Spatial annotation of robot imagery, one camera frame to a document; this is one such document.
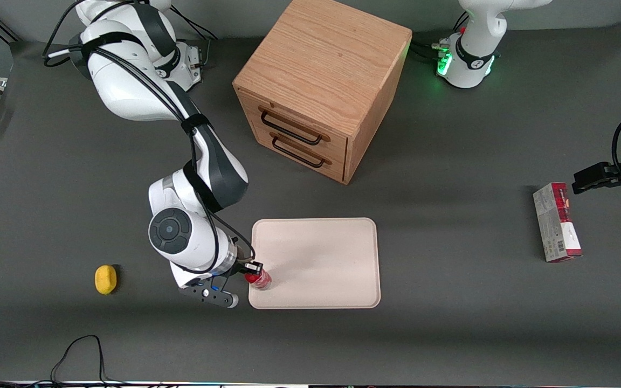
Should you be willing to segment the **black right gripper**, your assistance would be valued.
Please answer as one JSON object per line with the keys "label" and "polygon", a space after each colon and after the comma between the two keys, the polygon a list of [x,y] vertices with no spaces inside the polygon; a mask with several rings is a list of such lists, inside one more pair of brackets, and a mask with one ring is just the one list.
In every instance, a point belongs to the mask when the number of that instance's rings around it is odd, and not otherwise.
{"label": "black right gripper", "polygon": [[237,274],[261,275],[264,266],[259,262],[251,262],[252,259],[236,260],[229,270],[211,278],[212,289],[225,289],[229,278]]}

